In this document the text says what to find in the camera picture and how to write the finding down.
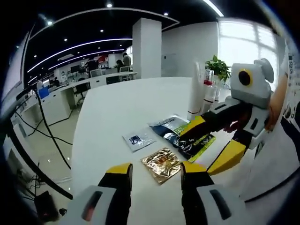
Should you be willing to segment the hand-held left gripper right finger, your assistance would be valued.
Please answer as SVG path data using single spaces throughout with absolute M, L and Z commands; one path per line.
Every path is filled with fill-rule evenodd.
M 181 205 L 187 225 L 242 225 L 245 203 L 225 187 L 215 184 L 200 164 L 183 161 Z

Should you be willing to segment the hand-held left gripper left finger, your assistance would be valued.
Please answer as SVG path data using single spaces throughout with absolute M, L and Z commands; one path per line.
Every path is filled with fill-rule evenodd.
M 131 207 L 133 164 L 109 168 L 97 186 L 89 186 L 69 205 L 70 225 L 126 225 Z

